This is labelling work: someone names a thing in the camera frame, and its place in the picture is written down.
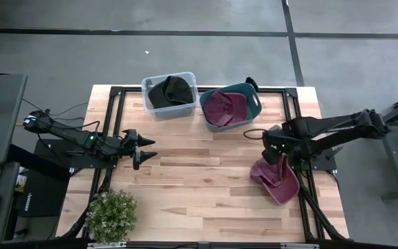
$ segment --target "wooden tabletop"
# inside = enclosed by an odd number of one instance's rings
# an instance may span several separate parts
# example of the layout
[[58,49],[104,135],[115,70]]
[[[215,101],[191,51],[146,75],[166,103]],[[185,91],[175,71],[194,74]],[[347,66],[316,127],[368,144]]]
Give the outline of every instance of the wooden tabletop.
[[[110,87],[93,86],[85,123],[104,120]],[[302,116],[320,118],[315,88],[298,87],[297,90]],[[156,141],[142,149],[158,152],[138,171],[133,170],[131,160],[125,158],[113,172],[111,187],[131,192],[138,201],[138,222],[131,240],[304,241],[297,197],[278,205],[263,187],[249,179],[250,167],[261,157],[263,146],[260,140],[244,138],[242,132],[252,128],[269,129],[285,120],[279,94],[263,93],[259,98],[263,110],[253,123],[211,133],[199,105],[194,116],[155,122],[142,107],[141,93],[126,94],[121,130],[137,129],[145,138]],[[112,118],[109,135],[114,122]],[[93,169],[83,169],[71,178],[57,235],[67,232],[87,206],[93,172]],[[314,181],[321,209],[347,237],[334,179],[316,171]],[[316,234],[309,206],[308,210],[312,232]]]

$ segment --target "transparent storage container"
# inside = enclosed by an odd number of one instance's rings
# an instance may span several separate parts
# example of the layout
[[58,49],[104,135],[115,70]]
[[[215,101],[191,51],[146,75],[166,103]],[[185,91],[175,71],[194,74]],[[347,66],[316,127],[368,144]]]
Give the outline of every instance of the transparent storage container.
[[[174,107],[164,107],[154,109],[148,97],[150,89],[161,81],[165,80],[168,76],[178,76],[184,79],[190,86],[191,92],[193,93],[193,103],[182,104]],[[196,85],[196,78],[193,73],[171,73],[167,75],[159,75],[153,77],[147,77],[142,80],[142,103],[146,111],[151,113],[156,121],[170,120],[173,118],[181,118],[194,114],[194,109],[199,102],[198,86]]]

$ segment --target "blue plastic basket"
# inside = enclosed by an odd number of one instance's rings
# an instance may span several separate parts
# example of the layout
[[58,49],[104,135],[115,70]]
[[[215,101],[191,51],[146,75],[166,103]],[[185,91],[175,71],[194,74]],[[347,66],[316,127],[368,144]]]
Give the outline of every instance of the blue plastic basket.
[[207,128],[212,132],[221,132],[221,131],[225,131],[225,130],[228,130],[228,129],[231,129],[234,127],[239,127],[242,125],[249,124],[262,111],[262,104],[260,103],[259,97],[257,96],[257,93],[254,90],[254,87],[248,83],[240,83],[240,84],[234,84],[231,86],[222,87],[220,89],[214,89],[214,90],[204,92],[199,98],[200,106],[202,107],[202,112],[204,111],[205,101],[207,101],[208,97],[215,91],[222,91],[223,93],[241,93],[241,94],[245,95],[245,97],[247,98],[248,110],[247,110],[247,120],[246,121],[239,122],[237,124],[232,124],[232,125],[229,125],[226,127],[217,127],[215,125],[212,125],[205,118],[205,123],[207,124]]

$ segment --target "green plant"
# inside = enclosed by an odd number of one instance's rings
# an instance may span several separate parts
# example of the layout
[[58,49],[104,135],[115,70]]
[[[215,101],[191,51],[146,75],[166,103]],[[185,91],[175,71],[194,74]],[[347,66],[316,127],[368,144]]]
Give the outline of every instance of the green plant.
[[90,238],[110,243],[128,239],[135,228],[137,203],[130,193],[109,190],[95,195],[88,207],[86,226]]

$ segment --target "small plant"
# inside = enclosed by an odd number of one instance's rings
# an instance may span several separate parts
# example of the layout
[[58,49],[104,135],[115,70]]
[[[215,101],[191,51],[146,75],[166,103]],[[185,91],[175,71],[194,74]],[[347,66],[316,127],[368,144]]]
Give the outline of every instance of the small plant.
[[100,243],[128,239],[135,228],[137,203],[130,193],[109,190],[95,196],[88,207],[86,226],[90,238]]

